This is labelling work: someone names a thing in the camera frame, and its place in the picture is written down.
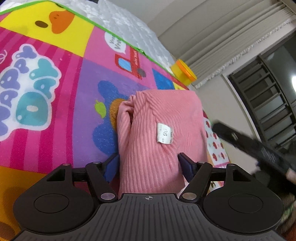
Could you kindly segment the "colourful cartoon play mat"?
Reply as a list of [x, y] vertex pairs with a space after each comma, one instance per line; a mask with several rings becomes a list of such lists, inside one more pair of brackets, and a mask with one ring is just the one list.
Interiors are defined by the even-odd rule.
[[1, 27], [1, 240], [20, 231], [15, 200], [66, 163], [105, 161], [117, 148], [120, 103], [146, 89], [185, 89], [172, 73], [102, 29], [80, 57]]

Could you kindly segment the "beige curtain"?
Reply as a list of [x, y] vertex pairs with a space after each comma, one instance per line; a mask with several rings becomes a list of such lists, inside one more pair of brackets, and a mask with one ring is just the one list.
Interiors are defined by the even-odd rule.
[[295, 13], [282, 1], [203, 1], [159, 39], [189, 66], [200, 88], [294, 21]]

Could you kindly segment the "yellow round plastic tub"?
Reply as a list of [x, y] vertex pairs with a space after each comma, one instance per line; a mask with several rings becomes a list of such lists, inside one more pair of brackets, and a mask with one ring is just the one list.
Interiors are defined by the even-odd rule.
[[197, 76], [190, 67], [181, 59], [178, 59], [171, 67], [172, 73], [185, 86], [188, 86], [197, 80]]

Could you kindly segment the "dark barred window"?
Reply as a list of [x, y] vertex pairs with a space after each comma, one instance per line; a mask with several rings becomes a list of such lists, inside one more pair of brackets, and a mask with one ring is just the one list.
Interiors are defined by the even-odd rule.
[[260, 139], [287, 154], [295, 145], [295, 35], [258, 55], [228, 79]]

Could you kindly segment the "pink ribbed knit garment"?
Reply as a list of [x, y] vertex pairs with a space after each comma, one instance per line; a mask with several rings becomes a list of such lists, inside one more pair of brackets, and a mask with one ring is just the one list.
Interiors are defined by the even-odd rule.
[[178, 154], [207, 160], [199, 97], [190, 90], [138, 91], [117, 115], [119, 193], [180, 193], [185, 188]]

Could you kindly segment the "white quilted mattress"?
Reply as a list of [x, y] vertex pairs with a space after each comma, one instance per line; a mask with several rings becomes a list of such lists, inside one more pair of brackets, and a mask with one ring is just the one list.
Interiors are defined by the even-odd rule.
[[156, 34], [140, 19], [110, 1], [4, 1], [1, 27], [86, 55], [91, 34], [102, 29], [116, 53], [131, 46], [150, 61], [172, 73], [174, 60]]

